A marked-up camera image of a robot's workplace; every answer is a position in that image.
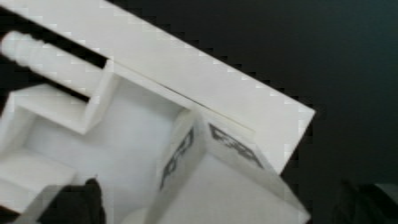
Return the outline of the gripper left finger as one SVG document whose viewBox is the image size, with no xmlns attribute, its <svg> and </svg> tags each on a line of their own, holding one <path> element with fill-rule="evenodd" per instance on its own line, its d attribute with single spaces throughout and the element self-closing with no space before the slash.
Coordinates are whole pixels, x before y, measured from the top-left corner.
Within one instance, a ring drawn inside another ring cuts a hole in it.
<svg viewBox="0 0 398 224">
<path fill-rule="evenodd" d="M 11 224 L 107 224 L 98 180 L 48 187 Z"/>
</svg>

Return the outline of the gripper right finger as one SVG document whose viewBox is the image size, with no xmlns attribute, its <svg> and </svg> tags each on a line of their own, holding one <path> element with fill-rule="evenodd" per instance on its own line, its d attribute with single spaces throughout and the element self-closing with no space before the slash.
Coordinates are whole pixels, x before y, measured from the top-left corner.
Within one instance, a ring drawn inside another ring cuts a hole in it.
<svg viewBox="0 0 398 224">
<path fill-rule="evenodd" d="M 398 184 L 341 182 L 332 224 L 398 224 Z"/>
</svg>

